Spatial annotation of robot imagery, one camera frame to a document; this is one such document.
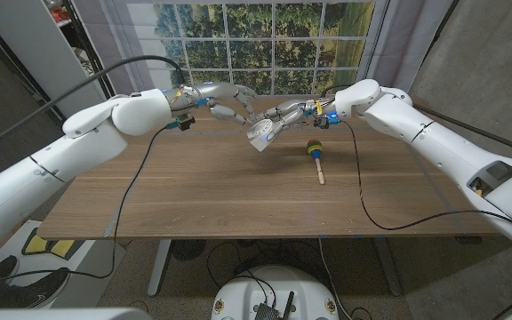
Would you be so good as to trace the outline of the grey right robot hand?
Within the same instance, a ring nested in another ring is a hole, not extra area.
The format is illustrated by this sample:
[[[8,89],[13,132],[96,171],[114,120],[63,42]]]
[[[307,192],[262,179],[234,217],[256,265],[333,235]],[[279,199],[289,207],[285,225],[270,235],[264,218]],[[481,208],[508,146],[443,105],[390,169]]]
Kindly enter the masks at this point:
[[[265,131],[258,134],[267,144],[272,143],[280,133],[289,126],[296,124],[303,116],[319,116],[334,103],[334,98],[319,100],[289,100],[269,108],[257,115],[257,119],[265,121]]]

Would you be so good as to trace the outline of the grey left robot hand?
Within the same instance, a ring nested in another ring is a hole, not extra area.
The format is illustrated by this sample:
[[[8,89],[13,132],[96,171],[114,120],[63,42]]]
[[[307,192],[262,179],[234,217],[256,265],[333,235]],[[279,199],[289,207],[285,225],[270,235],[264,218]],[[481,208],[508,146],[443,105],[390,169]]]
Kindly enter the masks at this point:
[[[240,85],[225,82],[210,82],[193,86],[182,85],[179,89],[164,90],[162,94],[169,102],[172,116],[188,115],[193,108],[208,107],[212,117],[218,120],[233,121],[237,124],[258,122],[255,110],[248,97],[257,97],[256,91]],[[241,116],[234,109],[219,104],[217,100],[234,98],[240,102],[248,117]]]

